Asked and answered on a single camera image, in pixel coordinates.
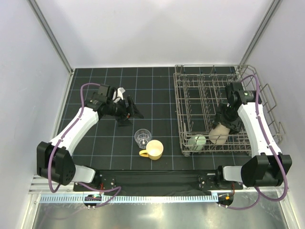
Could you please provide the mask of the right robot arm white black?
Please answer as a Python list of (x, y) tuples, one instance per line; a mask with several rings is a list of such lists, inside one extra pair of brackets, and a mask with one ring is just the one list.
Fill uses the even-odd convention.
[(224, 145), (231, 134), (244, 127), (249, 138), (252, 158), (242, 166), (220, 166), (215, 185), (226, 189), (232, 182), (247, 187), (278, 187), (288, 173), (292, 159), (277, 146), (264, 117), (257, 91), (246, 91), (241, 82), (225, 87), (227, 103), (220, 104), (209, 133), (215, 145)]

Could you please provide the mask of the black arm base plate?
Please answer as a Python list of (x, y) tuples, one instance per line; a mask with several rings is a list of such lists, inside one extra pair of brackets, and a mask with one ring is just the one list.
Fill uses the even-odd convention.
[(225, 181), (217, 170), (98, 170), (94, 186), (120, 186), (121, 196), (201, 196), (212, 191), (242, 190), (237, 182)]

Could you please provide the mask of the beige paper cup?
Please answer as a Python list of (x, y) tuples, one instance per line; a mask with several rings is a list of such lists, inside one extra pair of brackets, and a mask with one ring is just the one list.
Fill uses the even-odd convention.
[(209, 139), (215, 145), (223, 145), (226, 143), (230, 129), (218, 123), (215, 128), (209, 132)]

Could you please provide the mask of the pale green cup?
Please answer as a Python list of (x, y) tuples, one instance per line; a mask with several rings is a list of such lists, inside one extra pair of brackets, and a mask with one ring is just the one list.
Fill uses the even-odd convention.
[(187, 142), (187, 147), (191, 151), (202, 151), (204, 148), (204, 145), (206, 144), (206, 137), (203, 135), (195, 135), (192, 136), (188, 142)]

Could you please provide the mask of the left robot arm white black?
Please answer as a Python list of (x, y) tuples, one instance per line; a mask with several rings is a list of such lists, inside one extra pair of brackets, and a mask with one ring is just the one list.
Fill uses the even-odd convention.
[(133, 99), (124, 98), (124, 88), (99, 84), (98, 91), (85, 100), (81, 97), (81, 107), (68, 125), (49, 142), (37, 146), (37, 174), (49, 183), (56, 182), (66, 186), (71, 182), (82, 182), (90, 191), (101, 185), (96, 169), (76, 165), (73, 152), (86, 133), (104, 116), (113, 116), (118, 126), (132, 125), (131, 117), (143, 119)]

